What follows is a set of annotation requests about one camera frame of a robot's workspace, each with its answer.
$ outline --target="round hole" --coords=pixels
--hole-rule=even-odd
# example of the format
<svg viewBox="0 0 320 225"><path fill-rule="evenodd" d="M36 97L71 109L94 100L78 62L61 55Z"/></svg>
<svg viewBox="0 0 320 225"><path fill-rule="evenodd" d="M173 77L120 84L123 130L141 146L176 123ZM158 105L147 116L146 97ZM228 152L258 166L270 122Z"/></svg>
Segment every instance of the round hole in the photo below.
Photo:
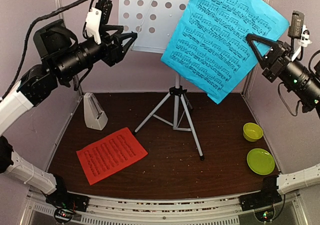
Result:
<svg viewBox="0 0 320 225"><path fill-rule="evenodd" d="M150 15L150 19L151 19L151 20L156 20L156 18L157 18L157 16L156 16L155 14L151 14L151 15Z"/></svg>
<svg viewBox="0 0 320 225"><path fill-rule="evenodd" d="M151 6L155 8L156 6L158 6L158 2L157 2L157 1L153 1L153 2L151 3Z"/></svg>
<svg viewBox="0 0 320 225"><path fill-rule="evenodd" d="M142 5L144 4L144 1L139 0L139 1L137 2L137 4L138 4L138 6L142 6Z"/></svg>
<svg viewBox="0 0 320 225"><path fill-rule="evenodd" d="M155 31L156 31L156 29L155 29L154 27L150 27L150 28L149 28L149 32L150 32L151 34L153 34Z"/></svg>
<svg viewBox="0 0 320 225"><path fill-rule="evenodd" d="M165 7L167 8L167 9L169 9L169 8L171 8L172 7L172 4L171 4L171 2L166 2L165 3Z"/></svg>
<svg viewBox="0 0 320 225"><path fill-rule="evenodd" d="M179 6L179 8L180 8L180 10L185 10L186 9L186 5L185 4L180 4L180 6Z"/></svg>
<svg viewBox="0 0 320 225"><path fill-rule="evenodd" d="M123 17L125 18L125 19L127 19L127 18L129 18L129 13L127 13L127 12L125 12L124 14L123 14Z"/></svg>
<svg viewBox="0 0 320 225"><path fill-rule="evenodd" d="M142 17L143 17L143 16L142 16L141 13L138 13L138 14L136 15L136 18L137 18L137 19L142 19Z"/></svg>
<svg viewBox="0 0 320 225"><path fill-rule="evenodd" d="M130 0L124 0L124 5L128 6L130 4Z"/></svg>

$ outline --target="red sheet music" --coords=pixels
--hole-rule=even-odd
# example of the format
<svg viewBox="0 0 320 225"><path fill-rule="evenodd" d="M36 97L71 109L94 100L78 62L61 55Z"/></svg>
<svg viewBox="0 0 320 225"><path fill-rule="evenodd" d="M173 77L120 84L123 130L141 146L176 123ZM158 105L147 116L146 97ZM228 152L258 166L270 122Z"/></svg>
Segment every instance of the red sheet music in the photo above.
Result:
<svg viewBox="0 0 320 225"><path fill-rule="evenodd" d="M136 163L148 153L126 127L76 152L90 185Z"/></svg>

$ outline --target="white wall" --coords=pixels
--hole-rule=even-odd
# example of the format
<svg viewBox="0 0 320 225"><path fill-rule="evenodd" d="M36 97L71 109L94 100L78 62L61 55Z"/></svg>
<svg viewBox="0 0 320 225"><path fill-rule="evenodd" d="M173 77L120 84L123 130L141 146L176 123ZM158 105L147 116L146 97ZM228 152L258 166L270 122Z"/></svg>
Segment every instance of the white wall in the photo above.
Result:
<svg viewBox="0 0 320 225"><path fill-rule="evenodd" d="M272 6L291 21L292 11L305 13L305 24L311 33L311 44L306 50L302 63L308 66L311 55L320 49L320 10L319 0L272 0ZM281 38L289 42L287 33ZM248 102L264 129L273 154L283 173L291 173L320 163L320 119L316 111L293 117L282 104L277 93L278 79L270 83L259 69L249 92ZM283 96L293 110L298 97L282 90ZM318 225L320 209L320 186L303 189L302 198L306 203L310 224Z"/></svg>
<svg viewBox="0 0 320 225"><path fill-rule="evenodd" d="M30 23L55 9L54 0L0 0L0 95L4 94L16 73ZM41 22L36 29L47 23ZM32 36L21 75L41 62ZM56 89L42 104L17 120L4 136L21 156L44 169L78 97L72 89ZM1 174L0 190L0 223L15 225L28 187Z"/></svg>
<svg viewBox="0 0 320 225"><path fill-rule="evenodd" d="M75 0L62 0L69 4ZM109 24L118 24L118 2L112 0L113 9ZM65 13L67 27L81 36L82 27L87 15L89 2ZM98 62L92 72L82 83L85 92L167 92L174 85L173 70L160 61L161 54L130 51L124 60L114 67ZM242 81L234 92L242 92L245 81ZM187 81L183 81L189 91L199 89Z"/></svg>

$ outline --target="tripod base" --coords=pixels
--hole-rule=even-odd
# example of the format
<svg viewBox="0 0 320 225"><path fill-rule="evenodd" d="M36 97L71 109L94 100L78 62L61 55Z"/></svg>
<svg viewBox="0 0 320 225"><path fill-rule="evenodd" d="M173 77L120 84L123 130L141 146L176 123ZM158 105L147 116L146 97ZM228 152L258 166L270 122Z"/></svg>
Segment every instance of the tripod base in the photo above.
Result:
<svg viewBox="0 0 320 225"><path fill-rule="evenodd" d="M177 87L171 87L169 89L168 94L159 102L159 104L149 113L149 115L143 120L143 122L134 130L134 132L132 133L134 136L137 134L137 132L143 127L143 125L146 124L146 122L151 118L151 117L155 117L156 119L159 119L160 121L172 126L173 130L177 130L177 131L185 131L185 132L192 132L196 147L198 149L199 155L200 155L200 160L204 161L205 160L205 156L202 152L197 134L196 134L196 130L194 127L194 124L192 122L190 113L189 113L189 109L193 110L193 107L191 106L187 96L186 96L186 92L187 90L183 90L182 86L180 86L179 88ZM170 96L174 96L174 115L173 115L173 123L171 123L170 121L167 121L165 119L163 119L162 117L156 115L155 113L157 112L157 110L168 100L168 98ZM180 120L178 121L178 111L179 111L179 100L182 103L183 106L183 113L181 115ZM190 128L182 128L179 127L180 122L184 116L184 114L186 115L186 118L189 122L189 126Z"/></svg>

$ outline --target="blue paper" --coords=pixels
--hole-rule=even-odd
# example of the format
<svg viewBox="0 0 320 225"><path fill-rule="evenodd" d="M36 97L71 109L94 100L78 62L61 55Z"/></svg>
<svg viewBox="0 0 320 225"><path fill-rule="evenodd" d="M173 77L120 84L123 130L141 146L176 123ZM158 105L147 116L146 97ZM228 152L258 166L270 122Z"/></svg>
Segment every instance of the blue paper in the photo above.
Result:
<svg viewBox="0 0 320 225"><path fill-rule="evenodd" d="M161 61L219 104L258 62L246 35L277 40L288 27L262 0L190 0Z"/></svg>

